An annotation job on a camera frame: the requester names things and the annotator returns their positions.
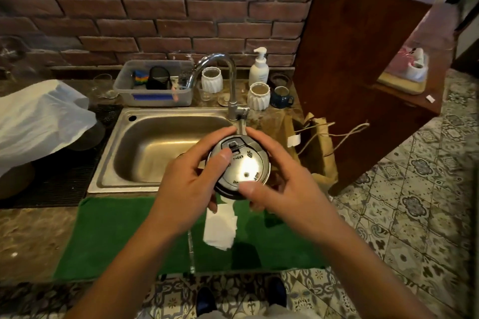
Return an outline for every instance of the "white ceramic cup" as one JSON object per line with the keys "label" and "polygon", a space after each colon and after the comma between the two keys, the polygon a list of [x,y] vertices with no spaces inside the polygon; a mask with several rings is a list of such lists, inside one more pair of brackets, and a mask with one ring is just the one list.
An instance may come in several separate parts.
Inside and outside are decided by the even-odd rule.
{"label": "white ceramic cup", "polygon": [[223,90],[223,76],[217,67],[207,67],[201,72],[201,84],[209,93],[218,93]]}
{"label": "white ceramic cup", "polygon": [[264,82],[252,83],[248,91],[248,106],[253,110],[265,110],[269,106],[270,88]]}

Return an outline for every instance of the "hand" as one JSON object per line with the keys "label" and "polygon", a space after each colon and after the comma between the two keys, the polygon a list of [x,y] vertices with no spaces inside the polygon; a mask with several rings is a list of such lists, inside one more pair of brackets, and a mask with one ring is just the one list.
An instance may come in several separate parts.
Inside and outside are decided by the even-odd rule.
{"label": "hand", "polygon": [[208,161],[200,175],[196,169],[212,147],[234,133],[234,126],[214,131],[169,162],[148,218],[179,235],[194,225],[207,206],[216,212],[216,203],[210,202],[213,188],[233,153],[225,148]]}
{"label": "hand", "polygon": [[259,182],[241,182],[239,192],[256,207],[265,207],[277,214],[301,235],[322,243],[333,221],[341,219],[333,205],[308,169],[295,161],[280,143],[258,130],[246,128],[246,131],[278,164],[285,185],[277,192]]}

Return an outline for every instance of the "green mat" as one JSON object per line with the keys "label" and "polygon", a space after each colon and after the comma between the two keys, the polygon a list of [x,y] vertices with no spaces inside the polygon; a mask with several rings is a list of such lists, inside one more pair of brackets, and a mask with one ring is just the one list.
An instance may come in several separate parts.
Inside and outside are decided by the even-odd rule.
{"label": "green mat", "polygon": [[[53,275],[77,281],[98,277],[146,218],[153,198],[87,198],[80,203],[75,228]],[[206,214],[191,229],[197,273],[232,270],[276,271],[325,267],[310,242],[297,236],[277,216],[249,210],[247,201],[234,204],[238,217],[233,247],[222,251],[203,242]],[[170,250],[160,274],[190,272],[188,236]]]}

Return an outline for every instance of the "pants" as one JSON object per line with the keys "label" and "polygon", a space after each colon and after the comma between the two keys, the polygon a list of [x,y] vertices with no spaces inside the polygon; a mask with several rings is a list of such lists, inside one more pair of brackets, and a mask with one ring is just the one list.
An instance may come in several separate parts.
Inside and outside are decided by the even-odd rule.
{"label": "pants", "polygon": [[[312,309],[303,309],[299,312],[292,312],[278,304],[273,304],[267,308],[264,315],[250,315],[246,316],[248,319],[321,319],[321,317],[314,312]],[[198,319],[225,319],[223,313],[218,310],[212,311],[211,313],[206,313],[200,315]]]}

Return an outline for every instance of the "shoe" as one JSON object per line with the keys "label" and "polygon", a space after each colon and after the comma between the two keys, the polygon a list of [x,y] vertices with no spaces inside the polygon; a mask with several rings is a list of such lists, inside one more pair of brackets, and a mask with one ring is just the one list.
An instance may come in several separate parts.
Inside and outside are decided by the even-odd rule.
{"label": "shoe", "polygon": [[283,280],[276,276],[269,279],[267,296],[269,305],[278,304],[286,307],[287,295]]}
{"label": "shoe", "polygon": [[218,310],[215,297],[209,288],[203,286],[196,295],[196,316],[211,313],[213,310]]}

